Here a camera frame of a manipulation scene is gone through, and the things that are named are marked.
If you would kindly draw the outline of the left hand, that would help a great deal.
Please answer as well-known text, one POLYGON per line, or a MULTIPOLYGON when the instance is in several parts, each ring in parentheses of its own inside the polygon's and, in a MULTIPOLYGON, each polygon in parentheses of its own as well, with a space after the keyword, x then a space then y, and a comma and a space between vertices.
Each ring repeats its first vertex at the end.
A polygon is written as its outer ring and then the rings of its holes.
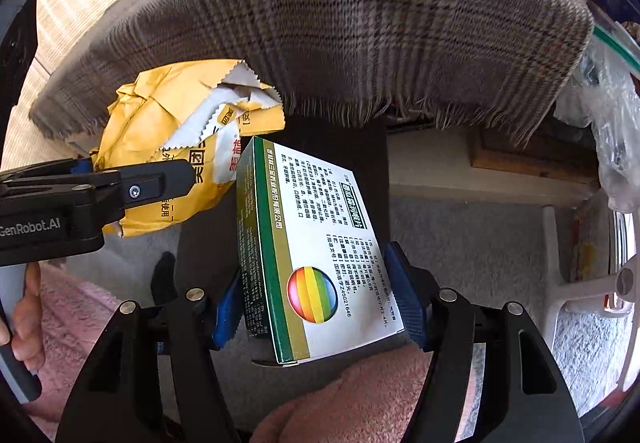
POLYGON ((11 345, 17 361, 23 362, 33 373, 46 362, 42 334, 42 302, 40 297, 41 273, 37 262, 29 263, 25 270, 23 298, 14 307, 14 328, 1 323, 0 345, 11 345))

